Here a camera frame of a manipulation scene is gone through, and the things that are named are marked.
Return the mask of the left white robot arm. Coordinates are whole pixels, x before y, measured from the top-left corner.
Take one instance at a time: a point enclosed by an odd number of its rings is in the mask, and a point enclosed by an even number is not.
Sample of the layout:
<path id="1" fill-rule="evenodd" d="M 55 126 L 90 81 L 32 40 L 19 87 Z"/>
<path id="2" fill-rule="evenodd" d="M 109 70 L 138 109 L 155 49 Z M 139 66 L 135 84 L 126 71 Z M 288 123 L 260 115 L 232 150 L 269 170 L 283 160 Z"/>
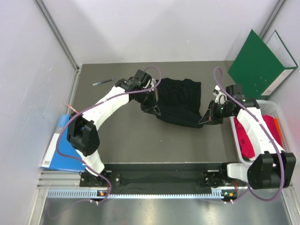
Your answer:
<path id="1" fill-rule="evenodd" d="M 134 100 L 145 113 L 159 115 L 157 105 L 156 81 L 148 74 L 121 79 L 93 106 L 83 113 L 73 113 L 67 125 L 67 141 L 79 154 L 85 166 L 83 180 L 87 184 L 101 186 L 106 182 L 105 165 L 98 148 L 98 130 L 102 124 L 119 108 Z"/>

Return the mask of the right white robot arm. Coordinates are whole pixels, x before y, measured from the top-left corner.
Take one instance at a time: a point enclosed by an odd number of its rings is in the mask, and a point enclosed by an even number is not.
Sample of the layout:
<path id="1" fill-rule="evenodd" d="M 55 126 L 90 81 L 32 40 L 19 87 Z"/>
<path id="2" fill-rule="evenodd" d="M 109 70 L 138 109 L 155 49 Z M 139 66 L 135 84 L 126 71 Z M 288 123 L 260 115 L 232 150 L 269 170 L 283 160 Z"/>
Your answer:
<path id="1" fill-rule="evenodd" d="M 284 188 L 290 185 L 296 164 L 293 153 L 287 153 L 275 139 L 263 120 L 258 102 L 254 99 L 240 99 L 240 107 L 232 100 L 222 104 L 212 100 L 200 125 L 217 125 L 223 119 L 234 117 L 244 128 L 254 150 L 249 162 L 222 163 L 219 181 L 231 185 L 235 180 L 248 183 L 252 189 Z"/>

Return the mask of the black t-shirt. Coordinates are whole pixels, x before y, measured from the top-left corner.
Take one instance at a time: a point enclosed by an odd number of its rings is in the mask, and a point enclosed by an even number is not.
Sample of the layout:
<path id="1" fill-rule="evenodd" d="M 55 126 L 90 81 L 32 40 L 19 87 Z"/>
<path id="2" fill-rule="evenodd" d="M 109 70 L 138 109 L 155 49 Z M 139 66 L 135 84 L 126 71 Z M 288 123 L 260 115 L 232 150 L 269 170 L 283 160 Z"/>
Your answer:
<path id="1" fill-rule="evenodd" d="M 161 112 L 156 118 L 173 125 L 202 128 L 201 83 L 190 79 L 164 78 L 157 86 L 157 105 Z"/>

